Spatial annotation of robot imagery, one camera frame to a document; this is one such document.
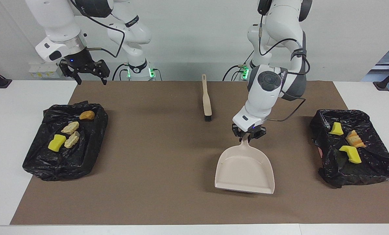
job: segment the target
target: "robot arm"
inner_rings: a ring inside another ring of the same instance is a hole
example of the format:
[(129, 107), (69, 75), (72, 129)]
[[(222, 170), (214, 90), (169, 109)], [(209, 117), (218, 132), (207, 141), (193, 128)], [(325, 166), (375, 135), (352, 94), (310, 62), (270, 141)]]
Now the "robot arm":
[(132, 71), (140, 69), (138, 74), (151, 71), (139, 46), (150, 42), (151, 33), (139, 22), (130, 0), (75, 0), (73, 3), (70, 0), (26, 0), (26, 4), (47, 34), (35, 47), (36, 51), (48, 62), (64, 57), (59, 64), (63, 74), (73, 77), (79, 84), (81, 79), (78, 73), (91, 73), (99, 76), (106, 85), (110, 70), (103, 60), (93, 61), (89, 51), (101, 48), (87, 48), (80, 27), (74, 21), (74, 15), (78, 15), (78, 12), (85, 16), (102, 18), (112, 14), (124, 22), (110, 25), (111, 28), (123, 31), (121, 33), (109, 29), (110, 38), (119, 45), (123, 39), (122, 48), (127, 52)]
[[(128, 58), (130, 78), (150, 80), (152, 78), (150, 63), (145, 58), (140, 45), (151, 41), (151, 31), (140, 21), (130, 0), (114, 0), (112, 15), (122, 21), (111, 24), (110, 27), (122, 31), (125, 35), (122, 49)], [(108, 36), (112, 41), (121, 45), (122, 33), (108, 29)]]
[[(263, 17), (265, 24), (262, 32), (259, 25), (253, 25), (248, 31), (248, 38), (254, 46), (254, 55), (250, 63), (253, 70), (248, 82), (248, 100), (232, 119), (235, 127), (239, 128), (238, 135), (241, 136), (260, 131), (262, 134), (256, 137), (265, 134), (265, 129), (261, 125), (268, 119), (277, 98), (289, 101), (300, 98), (306, 85), (304, 74), (306, 41), (305, 33), (299, 25), (303, 2), (301, 0), (261, 0), (259, 12), (260, 7), (263, 9), (263, 2), (267, 4), (264, 8), (267, 8), (261, 13), (267, 16)], [(292, 54), (289, 70), (269, 66), (272, 55), (265, 52), (272, 46), (289, 49)]]

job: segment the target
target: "brush handle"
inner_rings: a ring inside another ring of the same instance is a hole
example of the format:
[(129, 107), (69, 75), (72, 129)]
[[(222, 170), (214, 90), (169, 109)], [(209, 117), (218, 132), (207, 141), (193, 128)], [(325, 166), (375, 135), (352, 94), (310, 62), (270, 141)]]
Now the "brush handle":
[(205, 116), (212, 116), (212, 107), (210, 104), (210, 98), (208, 94), (206, 74), (202, 75), (202, 86), (203, 86), (203, 111), (205, 112)]
[(208, 94), (208, 84), (206, 81), (206, 74), (202, 74), (203, 94)]

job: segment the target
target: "black cable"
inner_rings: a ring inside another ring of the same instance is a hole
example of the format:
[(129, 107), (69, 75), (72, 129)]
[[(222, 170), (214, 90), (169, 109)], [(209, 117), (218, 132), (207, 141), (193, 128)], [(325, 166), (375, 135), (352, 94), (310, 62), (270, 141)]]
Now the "black cable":
[(274, 44), (274, 46), (272, 46), (268, 51), (266, 51), (264, 54), (261, 53), (261, 36), (263, 34), (263, 15), (261, 16), (261, 21), (260, 21), (260, 32), (258, 33), (258, 50), (260, 52), (260, 55), (264, 56), (264, 55), (267, 55), (268, 52), (270, 52), (272, 49), (274, 49), (277, 45), (279, 45), (280, 43), (282, 42), (285, 42), (285, 41), (294, 41), (294, 42), (298, 42), (296, 39), (283, 39), (279, 42), (277, 42), (276, 44)]
[(293, 114), (296, 113), (296, 111), (302, 106), (303, 103), (305, 103), (306, 101), (306, 98), (302, 98), (302, 97), (296, 97), (296, 96), (293, 96), (293, 95), (289, 95), (287, 94), (286, 92), (284, 92), (283, 90), (281, 90), (281, 92), (287, 96), (290, 96), (291, 98), (294, 98), (294, 99), (298, 99), (298, 100), (302, 100), (302, 102), (298, 105), (298, 107), (296, 107), (295, 110), (293, 110), (292, 113), (290, 113), (289, 116), (287, 116), (285, 119), (281, 119), (281, 120), (278, 120), (278, 119), (272, 119), (272, 118), (269, 118), (268, 120), (269, 121), (275, 121), (275, 122), (284, 122), (286, 121), (287, 119), (289, 119), (291, 116), (293, 116)]
[(293, 73), (293, 72), (287, 72), (288, 74), (294, 74), (294, 75), (306, 75), (311, 71), (311, 64), (309, 63), (308, 59), (306, 59), (306, 56), (302, 55), (302, 60), (306, 62), (308, 65), (308, 70), (305, 73)]
[(120, 69), (120, 67), (122, 67), (122, 66), (129, 66), (129, 65), (128, 65), (128, 64), (120, 64), (120, 65), (116, 68), (116, 70), (115, 70), (115, 72), (114, 72), (114, 75), (112, 76), (112, 81), (115, 81), (116, 73), (117, 73), (117, 71)]
[(152, 71), (158, 71), (158, 73), (160, 73), (160, 79), (161, 81), (163, 80), (163, 77), (161, 76), (161, 71), (159, 69), (153, 69)]
[(122, 74), (123, 71), (128, 71), (128, 70), (127, 70), (127, 69), (124, 69), (124, 70), (121, 70), (121, 71), (119, 72), (119, 80), (120, 80), (120, 81), (122, 80), (122, 77), (121, 77), (120, 75)]
[(97, 20), (91, 18), (89, 15), (87, 15), (85, 12), (83, 12), (83, 11), (74, 3), (73, 0), (70, 0), (70, 2), (74, 5), (74, 7), (75, 7), (83, 16), (89, 18), (91, 21), (95, 22), (96, 24), (99, 24), (99, 25), (101, 25), (101, 26), (103, 26), (103, 27), (105, 27), (105, 28), (108, 28), (108, 29), (111, 29), (111, 30), (118, 31), (118, 32), (122, 33), (122, 41), (120, 42), (120, 45), (119, 45), (119, 48), (117, 49), (117, 54), (116, 54), (116, 55), (113, 55), (112, 52), (110, 52), (110, 51), (108, 51), (107, 49), (104, 49), (104, 48), (97, 48), (97, 49), (96, 49), (96, 48), (88, 48), (90, 51), (104, 51), (104, 52), (107, 52), (107, 53), (109, 53), (113, 58), (117, 58), (117, 56), (118, 56), (119, 53), (120, 53), (120, 49), (122, 48), (123, 42), (124, 42), (124, 40), (125, 40), (125, 33), (124, 33), (123, 31), (121, 31), (121, 30), (118, 30), (118, 29), (116, 29), (116, 28), (109, 27), (109, 26), (107, 26), (107, 25), (105, 25), (105, 24), (103, 24), (103, 23), (100, 23), (99, 21), (97, 21)]
[(234, 65), (234, 66), (230, 67), (228, 69), (228, 71), (226, 71), (225, 75), (223, 76), (222, 82), (225, 81), (226, 75), (228, 75), (229, 71), (231, 71), (232, 69), (237, 68), (237, 67), (238, 67), (238, 65)]
[(241, 73), (241, 70), (235, 71), (235, 73), (232, 75), (231, 82), (235, 81), (235, 78), (236, 78), (235, 74), (237, 74), (237, 73)]
[(254, 51), (248, 56), (248, 58), (244, 61), (244, 65), (247, 63), (248, 59), (253, 55)]
[(253, 52), (251, 52), (251, 54), (248, 56), (248, 58), (244, 61), (244, 64), (243, 64), (243, 65), (245, 65), (245, 64), (247, 63), (248, 59), (253, 55), (253, 53), (254, 53), (254, 50), (253, 50)]

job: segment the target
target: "white table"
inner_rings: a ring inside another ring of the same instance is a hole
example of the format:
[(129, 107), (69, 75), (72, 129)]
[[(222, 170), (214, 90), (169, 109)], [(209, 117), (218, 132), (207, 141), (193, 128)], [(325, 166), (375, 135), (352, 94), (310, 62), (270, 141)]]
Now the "white table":
[[(362, 110), (371, 117), (389, 150), (389, 93), (377, 91), (372, 83), (335, 85), (349, 109)], [(9, 226), (32, 178), (22, 169), (22, 163), (42, 121), (42, 111), (53, 104), (67, 104), (75, 87), (73, 81), (13, 81), (7, 89), (0, 89), (0, 234), (389, 235), (389, 224)]]

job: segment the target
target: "wall socket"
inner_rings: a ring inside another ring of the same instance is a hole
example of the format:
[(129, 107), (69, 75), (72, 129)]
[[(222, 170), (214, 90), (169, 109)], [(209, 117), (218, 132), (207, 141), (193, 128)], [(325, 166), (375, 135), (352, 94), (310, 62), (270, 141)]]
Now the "wall socket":
[(29, 73), (33, 78), (61, 78), (63, 73), (56, 63), (31, 64)]

